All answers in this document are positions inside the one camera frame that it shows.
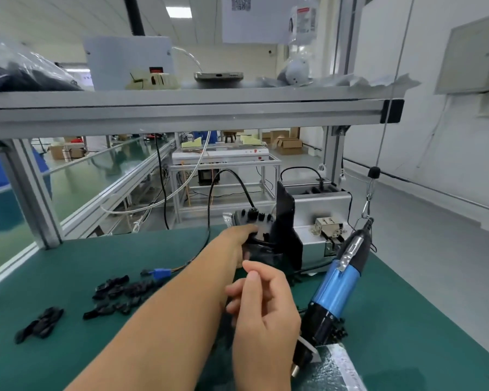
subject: forearm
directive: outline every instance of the forearm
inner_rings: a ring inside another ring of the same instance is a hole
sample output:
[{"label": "forearm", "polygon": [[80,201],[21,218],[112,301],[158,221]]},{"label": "forearm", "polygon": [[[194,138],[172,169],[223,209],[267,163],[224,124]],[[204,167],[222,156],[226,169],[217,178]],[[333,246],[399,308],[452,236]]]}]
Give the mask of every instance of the forearm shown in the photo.
[{"label": "forearm", "polygon": [[69,390],[192,390],[215,340],[237,257],[210,243],[132,316]]}]

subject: hand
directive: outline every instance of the hand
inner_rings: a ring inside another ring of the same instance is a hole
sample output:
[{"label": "hand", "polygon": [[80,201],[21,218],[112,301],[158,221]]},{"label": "hand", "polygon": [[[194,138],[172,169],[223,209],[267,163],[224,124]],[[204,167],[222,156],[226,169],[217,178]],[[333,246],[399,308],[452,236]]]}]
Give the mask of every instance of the hand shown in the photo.
[{"label": "hand", "polygon": [[[242,267],[243,251],[242,245],[248,239],[250,233],[257,232],[257,225],[249,223],[242,226],[232,226],[231,228],[223,230],[219,236],[217,236],[211,244],[217,249],[226,250],[227,253],[223,256],[229,256],[236,262],[236,267]],[[245,254],[245,259],[250,257],[250,253]]]},{"label": "hand", "polygon": [[234,378],[237,389],[289,390],[293,352],[301,319],[286,276],[260,262],[243,262],[247,278],[225,288],[233,298]]}]

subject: electric screwdriver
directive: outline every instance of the electric screwdriver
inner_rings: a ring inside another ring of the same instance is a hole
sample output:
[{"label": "electric screwdriver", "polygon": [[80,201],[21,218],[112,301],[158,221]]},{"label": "electric screwdriver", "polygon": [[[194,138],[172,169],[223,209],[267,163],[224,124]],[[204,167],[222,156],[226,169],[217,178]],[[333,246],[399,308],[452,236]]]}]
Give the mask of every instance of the electric screwdriver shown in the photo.
[{"label": "electric screwdriver", "polygon": [[314,350],[347,335],[340,315],[368,260],[372,224],[373,218],[369,218],[364,228],[348,237],[313,295],[301,320],[300,338],[293,354],[293,377],[312,361],[312,347]]}]

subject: person's right hand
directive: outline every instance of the person's right hand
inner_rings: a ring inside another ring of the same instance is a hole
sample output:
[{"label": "person's right hand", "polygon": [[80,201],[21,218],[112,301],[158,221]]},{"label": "person's right hand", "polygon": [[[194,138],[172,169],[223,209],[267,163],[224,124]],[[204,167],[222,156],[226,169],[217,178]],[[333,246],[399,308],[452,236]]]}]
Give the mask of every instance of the person's right hand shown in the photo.
[{"label": "person's right hand", "polygon": [[226,287],[237,317],[233,367],[240,391],[290,390],[290,368],[301,319],[286,276],[261,262],[244,261],[247,278]]}]

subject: fingernail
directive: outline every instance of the fingernail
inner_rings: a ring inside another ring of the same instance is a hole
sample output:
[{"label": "fingernail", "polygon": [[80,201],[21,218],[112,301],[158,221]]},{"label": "fingernail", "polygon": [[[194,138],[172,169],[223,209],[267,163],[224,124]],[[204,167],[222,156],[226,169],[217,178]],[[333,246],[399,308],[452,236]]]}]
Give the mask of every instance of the fingernail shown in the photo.
[{"label": "fingernail", "polygon": [[259,273],[257,273],[255,270],[252,270],[251,272],[248,273],[246,278],[249,278],[250,280],[258,280],[259,279]]}]

